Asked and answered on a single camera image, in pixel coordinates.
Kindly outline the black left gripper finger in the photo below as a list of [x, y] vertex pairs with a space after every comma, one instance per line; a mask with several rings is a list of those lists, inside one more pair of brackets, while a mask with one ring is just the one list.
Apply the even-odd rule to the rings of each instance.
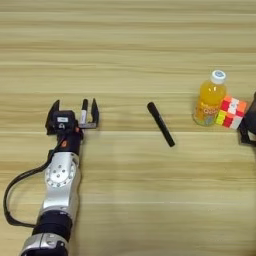
[[53, 122], [53, 114], [55, 111], [59, 111], [59, 104], [60, 104], [60, 100], [56, 100], [51, 109], [48, 112], [47, 115], [47, 119], [46, 119], [46, 123], [45, 123], [45, 128], [48, 130], [50, 128], [52, 128], [52, 122]]
[[96, 99], [93, 98], [92, 106], [91, 106], [91, 117], [92, 123], [98, 124], [99, 123], [99, 110]]

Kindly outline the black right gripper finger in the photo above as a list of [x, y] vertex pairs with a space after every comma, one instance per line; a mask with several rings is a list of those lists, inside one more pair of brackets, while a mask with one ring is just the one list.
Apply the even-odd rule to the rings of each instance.
[[251, 140], [249, 138], [249, 114], [246, 114], [238, 128], [241, 135], [241, 142], [244, 144], [250, 144]]

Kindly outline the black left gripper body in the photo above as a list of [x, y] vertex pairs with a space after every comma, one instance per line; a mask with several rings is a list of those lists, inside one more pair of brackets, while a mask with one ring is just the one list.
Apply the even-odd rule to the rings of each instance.
[[57, 152], [80, 152], [80, 144], [84, 138], [84, 127], [78, 124], [75, 113], [69, 111], [55, 111], [52, 128], [46, 129], [48, 135], [56, 135], [59, 147]]

